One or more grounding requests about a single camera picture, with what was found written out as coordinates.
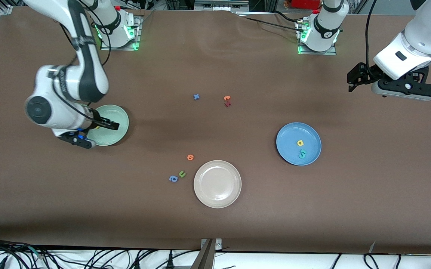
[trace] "plate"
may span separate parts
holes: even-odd
[[[237,168],[226,161],[205,163],[195,174],[195,195],[211,208],[230,206],[239,197],[241,188],[242,180]]]
[[[293,165],[309,165],[320,156],[321,139],[315,129],[307,124],[291,123],[278,132],[277,150],[284,160]]]
[[[125,110],[116,105],[103,105],[96,108],[96,110],[101,117],[118,123],[119,128],[118,130],[110,130],[103,127],[92,129],[87,133],[87,138],[96,142],[96,145],[101,146],[114,145],[123,139],[129,129],[129,116]]]

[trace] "green plate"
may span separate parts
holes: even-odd
[[[116,105],[103,105],[96,110],[101,117],[118,123],[119,129],[116,131],[102,127],[92,129],[87,133],[87,138],[96,142],[96,145],[101,146],[114,145],[121,141],[129,129],[129,116],[127,116],[124,109]]]

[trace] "black circular joint cover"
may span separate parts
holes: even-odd
[[[26,104],[28,116],[37,124],[45,124],[51,117],[51,105],[46,98],[35,96]]]

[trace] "brown table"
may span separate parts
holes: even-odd
[[[376,240],[376,252],[431,253],[431,101],[382,98],[370,86],[348,93],[365,20],[347,17],[337,56],[311,56],[297,54],[290,30],[229,12],[155,12],[139,51],[111,54],[109,94],[93,104],[124,107],[130,131],[85,150],[24,114],[38,68],[66,64],[74,51],[53,20],[15,8],[0,20],[0,239],[197,248],[220,237],[231,250],[318,252],[366,252]],[[371,56],[409,20],[374,16]],[[275,148],[293,121],[323,143],[306,167]],[[210,160],[242,177],[224,209],[193,191]],[[181,170],[187,176],[169,182]]]

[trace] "red object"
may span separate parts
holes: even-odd
[[[292,7],[299,9],[316,10],[320,6],[320,0],[292,0]]]

